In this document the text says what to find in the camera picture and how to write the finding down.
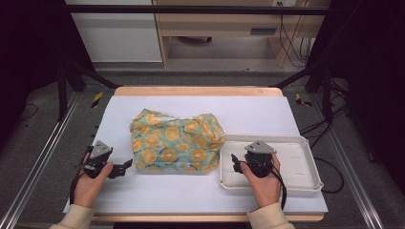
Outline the person's right hand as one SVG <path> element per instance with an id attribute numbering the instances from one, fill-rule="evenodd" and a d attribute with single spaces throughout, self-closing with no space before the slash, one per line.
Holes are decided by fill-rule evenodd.
<path id="1" fill-rule="evenodd" d="M 256 177 L 244 162 L 241 162 L 240 166 L 260 208 L 280 200 L 281 183 L 274 174 L 269 174 L 267 177 Z"/>

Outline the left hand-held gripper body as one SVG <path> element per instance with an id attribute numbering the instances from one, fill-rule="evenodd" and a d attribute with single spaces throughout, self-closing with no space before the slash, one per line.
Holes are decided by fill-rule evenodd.
<path id="1" fill-rule="evenodd" d="M 97 177 L 106 165 L 113 148 L 98 140 L 90 147 L 87 159 L 84 162 L 83 170 L 90 178 Z"/>

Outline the person's left hand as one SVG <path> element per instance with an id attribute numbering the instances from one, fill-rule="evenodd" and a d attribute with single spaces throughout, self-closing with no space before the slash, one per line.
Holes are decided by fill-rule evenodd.
<path id="1" fill-rule="evenodd" d="M 81 169 L 75 186 L 73 204 L 92 208 L 102 189 L 105 179 L 113 170 L 113 165 L 113 162 L 108 162 L 103 167 L 100 174 L 95 178 L 89 177 L 84 170 Z"/>

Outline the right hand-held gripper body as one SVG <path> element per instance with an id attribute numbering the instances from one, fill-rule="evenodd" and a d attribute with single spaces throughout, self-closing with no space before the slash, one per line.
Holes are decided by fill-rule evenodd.
<path id="1" fill-rule="evenodd" d="M 273 168 L 272 155 L 277 151 L 261 139 L 245 146 L 246 164 L 256 177 L 268 176 Z"/>

